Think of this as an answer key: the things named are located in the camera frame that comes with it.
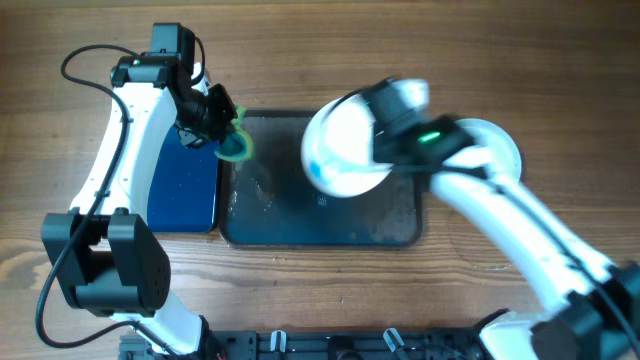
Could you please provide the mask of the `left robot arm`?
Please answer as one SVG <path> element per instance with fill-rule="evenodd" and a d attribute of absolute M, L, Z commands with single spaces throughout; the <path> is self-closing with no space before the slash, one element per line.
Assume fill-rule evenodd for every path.
<path fill-rule="evenodd" d="M 74 309 L 129 327 L 156 355 L 223 359 L 227 353 L 206 319 L 170 289 L 170 261 L 149 228 L 148 197 L 169 131 L 217 158 L 249 159 L 254 144 L 242 128 L 244 109 L 205 76 L 201 40 L 178 23 L 157 23 L 150 49 L 122 56 L 103 92 L 109 123 L 91 172 L 63 214 L 48 214 L 41 237 L 58 285 Z"/>

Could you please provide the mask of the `white plate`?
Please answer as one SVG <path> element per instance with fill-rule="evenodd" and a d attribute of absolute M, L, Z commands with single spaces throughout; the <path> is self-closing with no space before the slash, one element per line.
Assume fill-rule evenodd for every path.
<path fill-rule="evenodd" d="M 487 165 L 493 172 L 508 174 L 515 181 L 521 179 L 521 153 L 507 132 L 478 118 L 460 119 L 456 124 L 473 137 L 475 144 L 456 153 L 447 161 L 449 165 L 468 168 Z"/>
<path fill-rule="evenodd" d="M 308 123 L 301 161 L 322 193 L 349 198 L 382 183 L 414 162 L 410 134 L 426 122 L 429 84 L 419 78 L 386 78 L 322 107 Z"/>

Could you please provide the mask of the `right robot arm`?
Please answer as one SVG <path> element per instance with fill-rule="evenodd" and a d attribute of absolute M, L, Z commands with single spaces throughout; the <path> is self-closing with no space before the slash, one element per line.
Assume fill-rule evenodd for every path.
<path fill-rule="evenodd" d="M 506 311 L 481 343 L 494 359 L 617 359 L 639 349 L 639 267 L 620 268 L 583 241 L 520 180 L 521 154 L 499 126 L 424 116 L 421 80 L 383 80 L 362 92 L 373 154 L 423 173 L 429 190 L 475 225 L 519 269 L 538 313 Z"/>

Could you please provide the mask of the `green yellow sponge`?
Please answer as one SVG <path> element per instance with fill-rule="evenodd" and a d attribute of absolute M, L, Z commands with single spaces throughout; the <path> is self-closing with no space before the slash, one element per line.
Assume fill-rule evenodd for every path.
<path fill-rule="evenodd" d="M 253 157 L 254 142 L 249 133 L 242 128 L 247 108 L 236 106 L 236 117 L 231 120 L 231 130 L 220 143 L 214 154 L 222 161 L 237 163 Z"/>

